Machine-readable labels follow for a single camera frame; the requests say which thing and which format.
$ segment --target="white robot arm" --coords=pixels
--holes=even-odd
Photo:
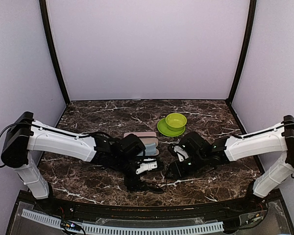
[[[33,162],[30,150],[71,156],[119,170],[124,173],[124,184],[130,191],[148,190],[139,175],[159,164],[151,156],[138,157],[146,147],[133,134],[122,140],[102,133],[76,134],[44,125],[34,120],[30,112],[25,112],[16,123],[23,124],[9,129],[1,159],[16,170],[37,199],[48,198],[50,187]],[[173,179],[186,177],[206,165],[217,166],[257,154],[282,152],[276,163],[252,183],[253,195],[264,198],[294,173],[294,118],[285,116],[282,123],[270,128],[217,139],[213,144],[198,133],[190,132],[177,145],[171,145],[169,151],[178,157],[166,174]]]
[[[139,175],[156,169],[160,163],[148,155],[143,142],[133,134],[121,140],[101,132],[76,134],[34,120],[30,112],[25,112],[16,123],[23,124],[8,130],[1,159],[15,169],[36,199],[48,198],[50,187],[32,160],[30,150],[66,155],[121,171],[130,191],[148,190]]]
[[[169,151],[178,157],[178,161],[171,163],[168,174],[174,179],[188,176],[205,165],[217,166],[248,156],[282,152],[270,169],[252,182],[253,195],[264,198],[294,173],[294,118],[285,116],[283,122],[270,128],[221,138],[213,144],[191,132],[178,145],[170,146]]]

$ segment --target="lavender wall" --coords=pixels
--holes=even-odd
[[[48,0],[72,100],[227,98],[249,0]]]
[[[49,56],[38,0],[0,0],[0,131],[24,111],[55,125],[65,103]],[[0,235],[19,189],[17,174],[0,169]]]
[[[258,1],[244,71],[233,106],[252,132],[294,116],[294,0]],[[261,157],[268,169],[279,154]],[[294,180],[281,185],[294,223]]]

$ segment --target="marble table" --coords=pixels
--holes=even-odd
[[[103,131],[122,138],[125,132],[155,131],[160,159],[165,169],[175,160],[169,138],[157,131],[157,122],[178,112],[187,119],[186,132],[196,131],[210,143],[216,138],[240,134],[237,123],[223,100],[115,100],[76,101],[66,108],[58,128],[76,133]],[[179,206],[224,201],[243,197],[248,184],[260,176],[253,157],[244,158],[216,170],[206,168],[181,181],[168,180],[163,194],[128,192],[123,175],[111,169],[58,154],[45,153],[39,169],[51,183],[55,197],[113,206]],[[142,177],[150,183],[165,184],[165,169]]]

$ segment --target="lime green bowl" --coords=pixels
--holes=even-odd
[[[173,113],[173,114],[169,114],[166,117],[166,123],[167,123],[168,128],[170,130],[180,131],[185,127],[185,125],[187,123],[187,119],[182,114]]]

